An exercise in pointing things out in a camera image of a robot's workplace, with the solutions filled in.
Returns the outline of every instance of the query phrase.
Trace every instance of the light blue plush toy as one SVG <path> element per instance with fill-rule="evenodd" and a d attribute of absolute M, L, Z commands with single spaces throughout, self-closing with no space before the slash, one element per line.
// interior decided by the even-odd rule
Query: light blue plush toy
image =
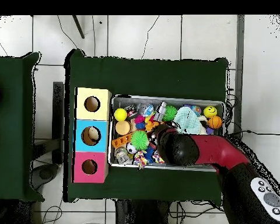
<path fill-rule="evenodd" d="M 173 120 L 177 125 L 177 131 L 182 134 L 206 135 L 205 128 L 200 121 L 206 121 L 205 116 L 197 117 L 196 113 L 189 107 L 181 107 Z"/>

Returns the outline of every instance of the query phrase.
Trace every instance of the dark green tablecloth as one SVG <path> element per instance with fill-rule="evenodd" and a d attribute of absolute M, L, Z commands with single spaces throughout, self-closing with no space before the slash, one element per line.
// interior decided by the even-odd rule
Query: dark green tablecloth
<path fill-rule="evenodd" d="M 39 53 L 0 57 L 0 199 L 42 201 L 29 183 L 33 81 Z"/>
<path fill-rule="evenodd" d="M 173 97 L 225 101 L 225 58 L 216 61 L 135 60 L 87 58 L 81 50 L 71 51 L 66 60 L 66 92 L 69 99 L 69 128 L 74 124 L 74 88 L 108 89 L 112 94 Z M 72 156 L 72 142 L 65 151 Z M 121 198 L 157 200 L 213 200 L 220 203 L 221 192 L 216 174 L 203 171 L 177 171 L 110 167 L 104 184 L 71 183 L 71 162 L 66 164 L 64 197 Z"/>

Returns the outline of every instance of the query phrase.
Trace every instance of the metal tray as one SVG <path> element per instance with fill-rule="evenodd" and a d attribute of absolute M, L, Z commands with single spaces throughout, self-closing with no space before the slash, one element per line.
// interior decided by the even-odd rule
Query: metal tray
<path fill-rule="evenodd" d="M 222 135 L 225 132 L 225 104 L 223 102 L 219 101 L 211 101 L 211 100 L 190 100 L 190 99 L 175 99 L 175 98 L 161 98 L 161 97 L 148 97 L 148 96 L 122 96 L 120 94 L 114 95 L 111 99 L 111 106 L 110 106 L 110 125 L 109 125 L 109 139 L 108 139 L 108 162 L 112 166 L 117 167 L 138 167 L 137 165 L 132 164 L 117 164 L 117 161 L 114 157 L 114 148 L 111 144 L 111 141 L 113 139 L 119 138 L 120 136 L 115 132 L 115 123 L 116 120 L 113 117 L 113 114 L 116 109 L 118 108 L 125 108 L 131 104 L 138 105 L 139 103 L 150 103 L 153 104 L 154 109 L 157 108 L 157 106 L 161 102 L 166 102 L 169 105 L 175 106 L 177 109 L 182 107 L 184 104 L 189 105 L 196 105 L 203 109 L 206 106 L 214 106 L 216 107 L 218 113 L 217 115 L 223 120 L 222 126 L 215 130 L 214 135 Z M 195 166 L 172 166 L 169 164 L 159 164 L 159 163 L 152 163 L 147 166 L 145 166 L 145 169 L 172 169 L 172 170 L 194 170 L 194 171 L 206 171 L 206 172 L 215 172 L 216 170 L 208 165 L 208 164 L 201 164 L 201 165 L 195 165 Z"/>

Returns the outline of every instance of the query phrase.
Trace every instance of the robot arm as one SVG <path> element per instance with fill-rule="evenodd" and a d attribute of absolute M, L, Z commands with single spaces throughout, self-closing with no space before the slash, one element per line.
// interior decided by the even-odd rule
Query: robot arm
<path fill-rule="evenodd" d="M 261 178 L 250 160 L 223 137 L 183 135 L 174 128 L 157 128 L 157 149 L 168 164 L 211 164 L 223 193 L 230 224 L 280 224 L 280 198 Z"/>

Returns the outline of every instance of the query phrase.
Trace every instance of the green spiky ball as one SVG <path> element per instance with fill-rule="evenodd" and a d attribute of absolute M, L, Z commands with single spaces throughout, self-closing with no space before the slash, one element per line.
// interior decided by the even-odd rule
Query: green spiky ball
<path fill-rule="evenodd" d="M 131 137 L 131 144 L 135 147 L 136 150 L 144 151 L 149 145 L 146 132 L 135 131 Z"/>
<path fill-rule="evenodd" d="M 176 113 L 177 113 L 177 109 L 174 106 L 167 105 L 166 106 L 166 111 L 165 111 L 165 114 L 164 114 L 164 117 L 163 117 L 162 121 L 166 122 L 166 121 L 173 120 Z"/>

